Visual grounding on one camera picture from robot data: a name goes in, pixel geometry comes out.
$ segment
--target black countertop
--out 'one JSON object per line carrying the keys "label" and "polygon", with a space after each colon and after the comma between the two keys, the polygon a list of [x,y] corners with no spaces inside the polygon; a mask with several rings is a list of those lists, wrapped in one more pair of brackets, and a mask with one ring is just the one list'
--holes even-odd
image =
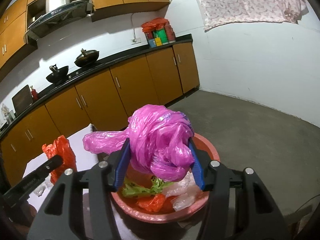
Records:
{"label": "black countertop", "polygon": [[27,116],[32,110],[34,110],[36,107],[40,106],[43,104],[45,101],[56,95],[57,93],[61,92],[62,90],[71,87],[72,85],[75,85],[79,81],[95,74],[98,73],[102,70],[107,69],[108,67],[119,63],[121,61],[124,61],[126,59],[136,57],[142,54],[146,54],[149,52],[157,51],[160,49],[165,49],[172,47],[174,44],[179,44],[179,43],[185,43],[185,42],[192,42],[192,35],[191,34],[186,34],[183,36],[176,37],[176,42],[174,43],[169,43],[166,45],[162,45],[159,47],[155,48],[150,48],[149,45],[142,45],[139,47],[135,47],[133,49],[127,49],[125,51],[118,52],[116,54],[113,54],[111,56],[102,58],[97,60],[93,66],[90,68],[80,68],[77,69],[76,71],[69,73],[68,76],[71,76],[70,79],[66,80],[62,85],[60,86],[55,86],[54,84],[48,86],[41,92],[39,92],[39,97],[40,99],[33,103],[31,106],[29,106],[26,110],[24,110],[17,118],[7,127],[5,128],[1,133],[0,133],[0,140],[9,132],[12,127],[14,127],[22,118]]}

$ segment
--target gray floor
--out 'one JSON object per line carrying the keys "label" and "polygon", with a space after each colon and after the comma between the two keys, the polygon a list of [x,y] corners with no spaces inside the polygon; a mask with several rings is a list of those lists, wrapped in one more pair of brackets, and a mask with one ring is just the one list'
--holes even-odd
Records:
{"label": "gray floor", "polygon": [[200,90],[169,108],[188,116],[195,132],[216,147],[227,167],[252,167],[283,215],[320,194],[320,128],[264,106]]}

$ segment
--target pink plastic bag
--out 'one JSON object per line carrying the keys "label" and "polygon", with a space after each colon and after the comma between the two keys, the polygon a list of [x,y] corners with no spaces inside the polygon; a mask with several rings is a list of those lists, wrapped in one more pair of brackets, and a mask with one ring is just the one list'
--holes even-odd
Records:
{"label": "pink plastic bag", "polygon": [[145,105],[128,119],[124,131],[93,132],[83,138],[84,149],[98,154],[120,150],[129,137],[131,165],[165,181],[180,181],[194,162],[188,139],[194,136],[189,119],[164,106]]}

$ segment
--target electrical outlet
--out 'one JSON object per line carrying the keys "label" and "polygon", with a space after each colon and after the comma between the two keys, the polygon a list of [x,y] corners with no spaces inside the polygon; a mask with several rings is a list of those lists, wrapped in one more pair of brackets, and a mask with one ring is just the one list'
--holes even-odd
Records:
{"label": "electrical outlet", "polygon": [[136,41],[134,39],[131,40],[131,44],[137,44],[137,43],[141,43],[141,38],[137,38]]}

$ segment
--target metal bolt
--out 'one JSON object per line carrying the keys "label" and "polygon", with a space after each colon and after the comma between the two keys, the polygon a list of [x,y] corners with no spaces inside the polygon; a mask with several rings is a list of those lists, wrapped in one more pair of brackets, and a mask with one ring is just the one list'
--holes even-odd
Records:
{"label": "metal bolt", "polygon": [[107,167],[107,166],[108,166],[108,163],[105,162],[105,161],[102,161],[102,162],[99,163],[99,167],[100,168],[104,168],[104,167]]}
{"label": "metal bolt", "polygon": [[246,169],[245,169],[245,173],[247,173],[247,174],[253,174],[253,173],[254,173],[254,170],[251,169],[251,168],[246,168]]}
{"label": "metal bolt", "polygon": [[211,165],[212,167],[218,167],[218,166],[220,165],[220,162],[218,162],[218,161],[211,161],[211,162],[210,162],[210,165]]}
{"label": "metal bolt", "polygon": [[66,175],[71,175],[73,173],[73,170],[72,169],[66,169],[65,171],[64,171],[64,174],[66,174]]}

